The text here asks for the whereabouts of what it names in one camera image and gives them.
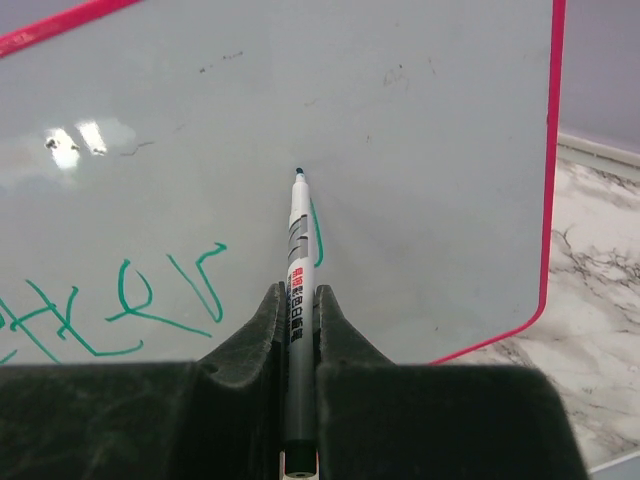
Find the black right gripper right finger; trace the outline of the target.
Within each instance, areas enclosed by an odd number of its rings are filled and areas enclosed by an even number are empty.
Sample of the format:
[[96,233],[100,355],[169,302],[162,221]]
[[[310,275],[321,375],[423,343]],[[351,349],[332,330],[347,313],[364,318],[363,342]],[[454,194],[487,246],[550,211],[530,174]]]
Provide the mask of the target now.
[[317,292],[324,479],[584,479],[562,400],[539,370],[398,365]]

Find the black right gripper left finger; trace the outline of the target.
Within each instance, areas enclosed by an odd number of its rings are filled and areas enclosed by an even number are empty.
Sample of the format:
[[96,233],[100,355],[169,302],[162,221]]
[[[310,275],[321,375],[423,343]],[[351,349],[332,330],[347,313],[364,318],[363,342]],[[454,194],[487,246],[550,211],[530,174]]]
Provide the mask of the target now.
[[1,370],[5,479],[276,479],[285,294],[197,361]]

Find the green whiteboard marker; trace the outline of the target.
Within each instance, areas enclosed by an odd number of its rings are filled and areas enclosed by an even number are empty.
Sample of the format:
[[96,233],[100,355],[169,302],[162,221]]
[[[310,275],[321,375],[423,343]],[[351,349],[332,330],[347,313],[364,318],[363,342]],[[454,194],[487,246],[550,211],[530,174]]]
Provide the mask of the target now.
[[284,473],[317,473],[313,307],[316,234],[310,188],[296,169],[289,216],[284,338]]

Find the pink framed whiteboard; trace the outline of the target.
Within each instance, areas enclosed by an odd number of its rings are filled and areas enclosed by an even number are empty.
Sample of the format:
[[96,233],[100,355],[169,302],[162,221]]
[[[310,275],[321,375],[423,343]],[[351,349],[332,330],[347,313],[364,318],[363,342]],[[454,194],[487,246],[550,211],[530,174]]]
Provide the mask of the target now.
[[400,363],[547,298],[562,1],[1,5],[1,360],[200,357],[285,278]]

